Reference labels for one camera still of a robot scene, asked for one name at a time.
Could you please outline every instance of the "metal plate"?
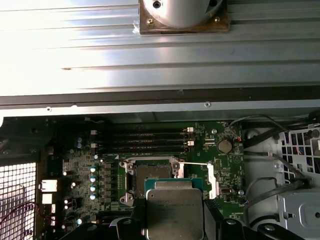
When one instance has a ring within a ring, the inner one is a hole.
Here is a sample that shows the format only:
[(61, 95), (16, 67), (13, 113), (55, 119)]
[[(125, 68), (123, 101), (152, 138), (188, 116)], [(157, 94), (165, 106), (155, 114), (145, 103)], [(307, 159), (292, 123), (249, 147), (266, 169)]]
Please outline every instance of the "metal plate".
[(223, 0), (143, 0), (145, 9), (158, 22), (173, 28), (189, 28), (216, 15)]
[(185, 28), (171, 27), (156, 20), (154, 16), (147, 11), (144, 1), (140, 1), (139, 13), (140, 34), (142, 35), (227, 32), (231, 22), (226, 0), (221, 3), (221, 7), (216, 15), (208, 22)]
[(320, 232), (319, 198), (319, 189), (280, 195), (277, 206), (281, 225), (302, 238), (317, 239)]
[(200, 240), (204, 237), (202, 193), (190, 181), (156, 182), (146, 193), (150, 240)]

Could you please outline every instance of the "black cable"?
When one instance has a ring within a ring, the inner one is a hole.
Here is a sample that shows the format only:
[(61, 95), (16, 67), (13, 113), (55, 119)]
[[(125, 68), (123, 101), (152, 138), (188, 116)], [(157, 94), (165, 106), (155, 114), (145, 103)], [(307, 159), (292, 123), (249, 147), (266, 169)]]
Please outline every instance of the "black cable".
[(276, 196), (278, 194), (283, 194), (289, 191), (293, 191), (299, 188), (302, 188), (304, 186), (304, 182), (302, 180), (297, 180), (291, 184), (283, 185), (278, 188), (275, 188), (273, 190), (267, 191), (265, 193), (262, 193), (261, 195), (257, 196), (253, 200), (251, 200), (246, 206), (243, 208), (243, 221), (247, 226), (250, 226), (249, 222), (249, 208), (253, 205), (262, 202), (263, 200), (266, 200), (270, 197)]
[(291, 172), (293, 172), (295, 174), (296, 177), (299, 178), (305, 178), (305, 176), (302, 174), (301, 171), (299, 171), (298, 169), (296, 169), (294, 166), (292, 166), (289, 162), (287, 162), (286, 160), (284, 160), (282, 157), (273, 154), (273, 153), (268, 153), (268, 152), (253, 152), (253, 151), (244, 151), (245, 155), (248, 156), (259, 156), (259, 157), (273, 157), (278, 159), (279, 161), (282, 162), (283, 165), (285, 165)]
[[(298, 125), (292, 125), (292, 126), (286, 126), (286, 127), (290, 130), (300, 130), (300, 129), (305, 129), (308, 127), (309, 124), (314, 124), (314, 123), (315, 121), (306, 121), (304, 124), (298, 124)], [(250, 148), (282, 132), (283, 130), (281, 128), (278, 128), (278, 127), (272, 128), (264, 133), (259, 134), (258, 136), (245, 140), (243, 143), (243, 147), (244, 149)]]
[(269, 176), (269, 177), (259, 177), (257, 179), (255, 179), (254, 181), (252, 181), (249, 186), (247, 187), (246, 191), (245, 191), (245, 200), (246, 201), (249, 201), (248, 200), (248, 196), (249, 196), (249, 192), (251, 190), (251, 188), (258, 182), (260, 181), (269, 181), (269, 180), (273, 180), (274, 181), (274, 185), (275, 187), (277, 188), (278, 187), (278, 184), (277, 184), (277, 179), (273, 176)]
[(250, 228), (253, 228), (256, 224), (264, 220), (275, 220), (276, 222), (280, 222), (280, 216), (279, 214), (260, 216), (253, 220), (249, 226)]
[(250, 116), (244, 116), (241, 117), (239, 119), (236, 119), (234, 121), (232, 121), (229, 125), (228, 128), (230, 129), (230, 131), (236, 136), (239, 137), (238, 134), (232, 129), (232, 126), (238, 122), (244, 121), (244, 120), (248, 120), (248, 119), (253, 119), (253, 118), (266, 118), (268, 120), (270, 120), (273, 124), (275, 124), (277, 127), (279, 127), (280, 129), (282, 129), (283, 131), (289, 133), (290, 131), (282, 126), (280, 123), (276, 122), (273, 118), (269, 117), (268, 115), (264, 115), (264, 114), (256, 114), (256, 115), (250, 115)]

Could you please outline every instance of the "red wire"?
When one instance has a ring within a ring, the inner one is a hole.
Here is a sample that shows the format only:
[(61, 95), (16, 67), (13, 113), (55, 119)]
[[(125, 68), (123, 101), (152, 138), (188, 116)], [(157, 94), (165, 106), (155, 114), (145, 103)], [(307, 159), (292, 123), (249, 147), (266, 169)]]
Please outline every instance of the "red wire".
[(11, 214), (13, 214), (16, 210), (18, 210), (19, 208), (21, 208), (21, 207), (23, 207), (23, 206), (25, 206), (25, 205), (28, 205), (28, 204), (33, 204), (33, 205), (35, 205), (35, 203), (32, 202), (32, 201), (27, 201), (27, 202), (24, 202), (24, 203), (19, 204), (18, 206), (16, 206), (14, 209), (12, 209), (7, 215), (5, 215), (5, 216), (1, 219), (0, 225), (1, 225), (2, 223), (4, 223), (5, 220), (6, 220)]
[(5, 216), (1, 219), (0, 225), (3, 224), (3, 223), (5, 222), (5, 220), (6, 220), (11, 214), (13, 214), (16, 210), (18, 210), (19, 208), (21, 208), (21, 207), (23, 207), (23, 206), (25, 206), (25, 205), (28, 205), (28, 204), (33, 204), (33, 205), (35, 206), (35, 208), (36, 208), (36, 215), (38, 215), (38, 216), (40, 216), (40, 217), (42, 217), (42, 218), (44, 218), (44, 219), (50, 220), (50, 221), (55, 221), (55, 222), (57, 222), (57, 223), (60, 222), (60, 221), (58, 221), (58, 220), (52, 219), (51, 217), (42, 215), (42, 214), (40, 213), (40, 207), (39, 207), (38, 204), (36, 204), (36, 203), (33, 202), (33, 201), (27, 201), (27, 202), (24, 202), (24, 203), (19, 204), (19, 205), (16, 206), (14, 209), (12, 209), (7, 215), (5, 215)]

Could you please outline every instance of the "vent grille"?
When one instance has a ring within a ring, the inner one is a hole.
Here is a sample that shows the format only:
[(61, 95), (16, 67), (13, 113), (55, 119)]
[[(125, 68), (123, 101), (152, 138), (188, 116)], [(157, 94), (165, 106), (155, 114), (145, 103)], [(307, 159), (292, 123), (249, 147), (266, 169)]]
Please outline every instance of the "vent grille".
[(0, 166), (1, 240), (33, 239), (35, 199), (36, 163)]
[[(302, 172), (320, 174), (320, 130), (318, 128), (291, 131), (290, 134), (285, 132), (282, 139), (283, 159)], [(285, 182), (289, 183), (294, 177), (293, 172), (284, 167)]]

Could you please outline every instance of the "mesh grille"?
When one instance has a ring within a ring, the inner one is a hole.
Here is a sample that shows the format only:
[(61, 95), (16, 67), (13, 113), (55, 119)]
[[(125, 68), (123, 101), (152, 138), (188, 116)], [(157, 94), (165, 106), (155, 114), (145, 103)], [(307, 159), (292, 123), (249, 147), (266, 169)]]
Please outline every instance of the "mesh grille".
[[(36, 198), (36, 163), (0, 166), (0, 221), (13, 209)], [(25, 204), (0, 226), (0, 240), (31, 240), (35, 206)]]

